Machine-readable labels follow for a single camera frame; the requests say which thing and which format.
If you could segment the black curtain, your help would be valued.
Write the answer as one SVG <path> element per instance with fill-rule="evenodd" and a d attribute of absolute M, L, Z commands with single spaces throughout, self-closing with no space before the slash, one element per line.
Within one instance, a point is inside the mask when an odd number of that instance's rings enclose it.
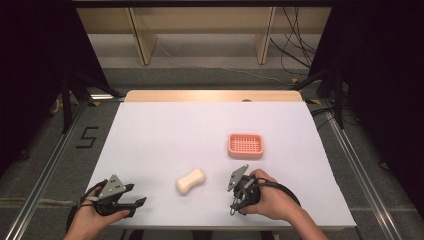
<path fill-rule="evenodd" d="M 0 176 L 29 146 L 65 76 L 108 85 L 72 0 L 0 0 Z"/>
<path fill-rule="evenodd" d="M 333 0 L 310 72 L 332 69 L 424 219 L 424 0 Z"/>

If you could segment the wooden table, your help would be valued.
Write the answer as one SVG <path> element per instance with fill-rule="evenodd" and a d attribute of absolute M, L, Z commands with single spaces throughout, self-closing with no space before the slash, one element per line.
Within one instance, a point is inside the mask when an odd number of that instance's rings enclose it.
<path fill-rule="evenodd" d="M 292 90 L 131 90 L 125 102 L 302 102 Z"/>

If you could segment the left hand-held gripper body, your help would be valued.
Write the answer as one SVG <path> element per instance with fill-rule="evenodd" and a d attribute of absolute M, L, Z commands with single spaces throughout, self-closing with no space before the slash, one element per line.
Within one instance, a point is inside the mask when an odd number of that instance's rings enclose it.
<path fill-rule="evenodd" d="M 79 206 L 82 206 L 84 200 L 93 203 L 94 209 L 99 215 L 109 216 L 118 210 L 119 199 L 125 192 L 125 185 L 117 175 L 113 174 L 109 179 L 105 179 L 95 186 L 91 187 L 82 197 Z"/>

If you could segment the black metal stand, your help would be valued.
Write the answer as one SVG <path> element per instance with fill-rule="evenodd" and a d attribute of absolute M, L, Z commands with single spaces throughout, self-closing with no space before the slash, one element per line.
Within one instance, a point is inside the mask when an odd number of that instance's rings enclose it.
<path fill-rule="evenodd" d="M 73 122 L 70 93 L 73 93 L 78 102 L 87 102 L 91 99 L 88 87 L 97 88 L 115 98 L 124 97 L 124 94 L 111 88 L 107 82 L 101 83 L 100 81 L 69 67 L 64 72 L 64 76 L 61 81 L 61 97 L 64 115 L 63 133 L 66 133 L 70 129 Z"/>
<path fill-rule="evenodd" d="M 292 90 L 299 91 L 317 80 L 321 81 L 321 85 L 317 90 L 317 94 L 320 98 L 327 98 L 331 93 L 334 94 L 335 120 L 338 126 L 343 129 L 343 75 L 337 67 L 319 70 L 318 72 L 308 76 L 299 84 L 295 84 L 292 87 Z"/>

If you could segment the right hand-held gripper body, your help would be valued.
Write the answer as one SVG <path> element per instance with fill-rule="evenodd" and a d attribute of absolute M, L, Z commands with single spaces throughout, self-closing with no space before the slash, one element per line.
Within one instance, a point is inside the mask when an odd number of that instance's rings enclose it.
<path fill-rule="evenodd" d="M 240 210 L 246 206 L 257 204 L 261 197 L 258 179 L 246 175 L 248 168 L 249 165 L 245 164 L 233 171 L 227 187 L 227 191 L 233 193 L 233 198 L 240 199 Z"/>

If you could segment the white paper sheet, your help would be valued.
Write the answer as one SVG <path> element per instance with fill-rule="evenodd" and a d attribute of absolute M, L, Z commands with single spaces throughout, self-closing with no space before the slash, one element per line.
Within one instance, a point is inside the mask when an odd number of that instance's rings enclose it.
<path fill-rule="evenodd" d="M 135 184 L 123 196 L 146 197 L 119 221 L 139 229 L 282 229 L 260 215 L 230 215 L 230 174 L 243 161 L 227 154 L 232 133 L 259 133 L 264 154 L 248 161 L 288 187 L 321 227 L 355 222 L 335 181 L 313 118 L 303 102 L 168 102 L 119 106 L 91 179 L 117 175 Z M 180 194 L 176 181 L 200 168 L 206 180 Z"/>

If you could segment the person's right hand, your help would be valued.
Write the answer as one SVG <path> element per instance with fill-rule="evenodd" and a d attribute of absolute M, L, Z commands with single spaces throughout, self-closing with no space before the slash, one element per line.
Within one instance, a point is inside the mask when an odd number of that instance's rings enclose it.
<path fill-rule="evenodd" d="M 266 181 L 276 183 L 264 170 L 256 169 L 250 173 L 259 179 L 261 198 L 255 205 L 241 209 L 243 214 L 260 214 L 272 220 L 285 220 L 293 224 L 302 208 L 286 193 L 270 186 L 263 186 Z"/>

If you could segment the person's left hand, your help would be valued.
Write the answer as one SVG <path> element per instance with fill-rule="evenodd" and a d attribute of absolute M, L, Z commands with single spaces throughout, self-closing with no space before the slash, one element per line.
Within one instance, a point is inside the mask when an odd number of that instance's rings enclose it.
<path fill-rule="evenodd" d="M 124 219 L 129 214 L 129 210 L 123 210 L 109 216 L 102 216 L 96 212 L 91 201 L 85 200 L 83 207 L 76 211 L 69 230 L 98 231 L 100 235 L 106 227 Z"/>

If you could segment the wooden shelf unit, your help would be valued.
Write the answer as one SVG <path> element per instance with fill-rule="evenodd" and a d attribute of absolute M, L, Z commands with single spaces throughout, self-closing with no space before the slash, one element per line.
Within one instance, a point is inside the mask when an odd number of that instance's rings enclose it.
<path fill-rule="evenodd" d="M 321 34 L 329 7 L 118 7 L 78 8 L 89 34 L 131 34 L 140 63 L 150 63 L 160 34 L 251 34 L 258 63 L 266 63 L 270 37 L 288 34 L 298 21 L 303 34 Z"/>

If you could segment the pink soap dish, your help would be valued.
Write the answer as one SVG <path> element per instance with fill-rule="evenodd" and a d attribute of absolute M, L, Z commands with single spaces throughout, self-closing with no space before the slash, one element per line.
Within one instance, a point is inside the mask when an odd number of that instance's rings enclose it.
<path fill-rule="evenodd" d="M 227 154 L 235 159 L 260 159 L 264 153 L 264 141 L 260 134 L 232 133 L 228 136 Z"/>

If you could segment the aluminium floor rail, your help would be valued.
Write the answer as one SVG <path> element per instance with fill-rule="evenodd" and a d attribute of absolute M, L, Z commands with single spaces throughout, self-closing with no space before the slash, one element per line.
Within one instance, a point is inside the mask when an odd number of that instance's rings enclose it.
<path fill-rule="evenodd" d="M 334 113 L 327 113 L 327 119 L 386 239 L 402 240 L 391 213 L 376 191 L 345 130 L 339 127 Z"/>
<path fill-rule="evenodd" d="M 92 172 L 118 108 L 116 101 L 75 106 L 48 118 L 24 158 L 0 177 L 0 240 L 61 240 L 71 206 L 93 185 Z"/>

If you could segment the cream soap bar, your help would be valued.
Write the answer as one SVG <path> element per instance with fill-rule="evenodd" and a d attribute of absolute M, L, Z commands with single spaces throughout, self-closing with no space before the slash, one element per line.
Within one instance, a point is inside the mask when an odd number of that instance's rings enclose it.
<path fill-rule="evenodd" d="M 175 185 L 180 194 L 188 193 L 193 187 L 202 184 L 206 180 L 206 174 L 200 168 L 193 169 L 187 175 L 179 178 Z"/>

